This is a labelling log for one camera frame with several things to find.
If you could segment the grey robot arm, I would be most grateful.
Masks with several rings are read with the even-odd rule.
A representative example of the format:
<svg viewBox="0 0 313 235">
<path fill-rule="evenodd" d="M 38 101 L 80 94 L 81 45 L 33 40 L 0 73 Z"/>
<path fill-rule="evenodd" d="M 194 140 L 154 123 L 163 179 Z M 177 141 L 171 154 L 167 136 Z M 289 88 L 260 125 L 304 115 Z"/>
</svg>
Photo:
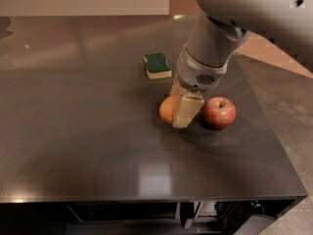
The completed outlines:
<svg viewBox="0 0 313 235">
<path fill-rule="evenodd" d="M 189 125 L 214 89 L 233 53 L 251 33 L 275 44 L 313 70 L 313 0 L 196 0 L 201 13 L 177 61 L 171 93 L 177 95 L 172 125 Z"/>
</svg>

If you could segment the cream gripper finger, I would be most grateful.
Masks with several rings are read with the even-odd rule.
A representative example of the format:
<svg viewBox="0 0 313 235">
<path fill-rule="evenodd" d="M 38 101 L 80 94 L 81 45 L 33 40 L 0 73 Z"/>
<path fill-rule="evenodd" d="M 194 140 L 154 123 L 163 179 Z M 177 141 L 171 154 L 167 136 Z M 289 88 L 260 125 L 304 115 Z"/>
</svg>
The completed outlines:
<svg viewBox="0 0 313 235">
<path fill-rule="evenodd" d="M 186 91 L 186 89 L 183 88 L 180 84 L 178 75 L 175 75 L 173 82 L 172 82 L 170 94 L 171 95 L 180 95 L 180 94 L 184 93 L 185 91 Z"/>
<path fill-rule="evenodd" d="M 176 110 L 172 126 L 175 128 L 185 128 L 198 114 L 204 104 L 201 93 L 186 91 L 178 95 Z"/>
</svg>

